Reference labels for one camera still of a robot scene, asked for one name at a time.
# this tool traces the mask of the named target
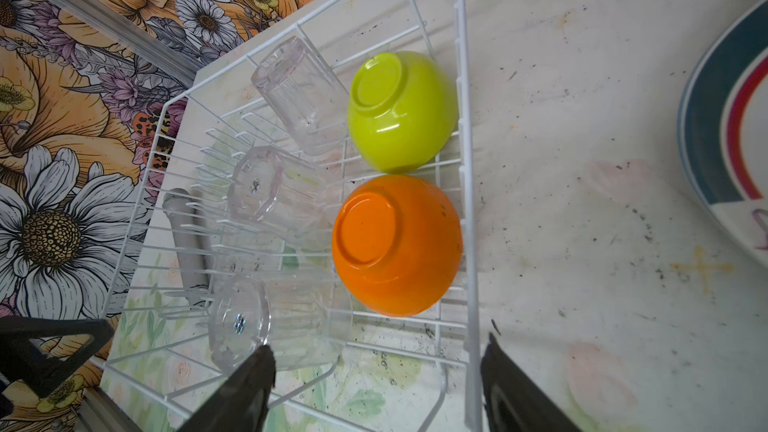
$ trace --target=upside-down glass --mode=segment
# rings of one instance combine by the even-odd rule
[[[278,370],[328,364],[352,328],[350,293],[320,269],[227,278],[212,307],[210,350],[227,373],[262,344],[272,347]]]
[[[235,166],[227,193],[232,219],[292,244],[330,246],[323,170],[273,146],[249,150]]]
[[[327,152],[346,138],[350,94],[301,38],[279,44],[251,81],[308,156]]]

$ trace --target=plate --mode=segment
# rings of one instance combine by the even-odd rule
[[[696,66],[677,138],[698,197],[768,267],[768,0],[729,27]]]

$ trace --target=orange bowl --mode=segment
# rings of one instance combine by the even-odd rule
[[[371,310],[390,317],[424,312],[451,286],[462,260],[458,220],[434,184],[410,176],[374,178],[336,217],[336,272]]]

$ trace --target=bowl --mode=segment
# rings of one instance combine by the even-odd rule
[[[379,53],[355,74],[347,121],[370,167],[403,174],[426,164],[456,128],[456,86],[429,57]]]
[[[456,209],[434,184],[384,176],[358,187],[333,226],[336,273],[360,302],[390,317],[424,312],[462,260]]]

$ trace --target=red stripe on plate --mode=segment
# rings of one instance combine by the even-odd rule
[[[736,94],[734,106],[731,107],[730,115],[728,116],[728,129],[726,130],[730,163],[733,166],[736,177],[739,179],[744,191],[748,197],[753,200],[763,198],[763,196],[752,181],[750,173],[746,170],[744,157],[741,155],[741,121],[744,118],[746,104],[750,103],[752,94],[754,94],[758,85],[765,79],[766,75],[768,75],[768,57],[763,59],[763,62],[752,71],[739,90],[739,93]]]

